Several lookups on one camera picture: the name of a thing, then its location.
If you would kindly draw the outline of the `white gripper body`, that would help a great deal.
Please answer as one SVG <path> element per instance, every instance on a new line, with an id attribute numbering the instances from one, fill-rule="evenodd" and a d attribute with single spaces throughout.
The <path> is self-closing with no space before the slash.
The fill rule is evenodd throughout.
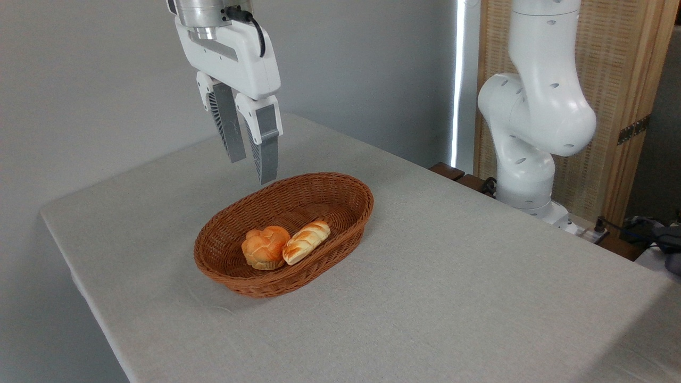
<path id="1" fill-rule="evenodd" d="M 219 27 L 215 40 L 199 39 L 193 30 L 184 27 L 179 17 L 175 25 L 189 63 L 197 70 L 245 94 L 251 99 L 274 95 L 281 87 L 274 48 L 263 30 L 265 54 L 257 29 L 252 24 L 234 21 Z"/>

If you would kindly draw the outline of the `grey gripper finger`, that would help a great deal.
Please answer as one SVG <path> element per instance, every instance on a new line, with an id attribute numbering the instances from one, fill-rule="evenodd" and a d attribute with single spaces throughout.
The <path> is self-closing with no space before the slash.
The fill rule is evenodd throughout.
<path id="1" fill-rule="evenodd" d="M 204 108 L 212 116 L 229 160 L 234 163 L 245 159 L 245 146 L 232 88 L 204 72 L 198 72 L 196 80 Z"/>
<path id="2" fill-rule="evenodd" d="M 279 102 L 274 95 L 253 100 L 245 94 L 237 94 L 235 101 L 245 119 L 260 184 L 272 182 L 277 178 L 278 140 L 283 134 Z"/>

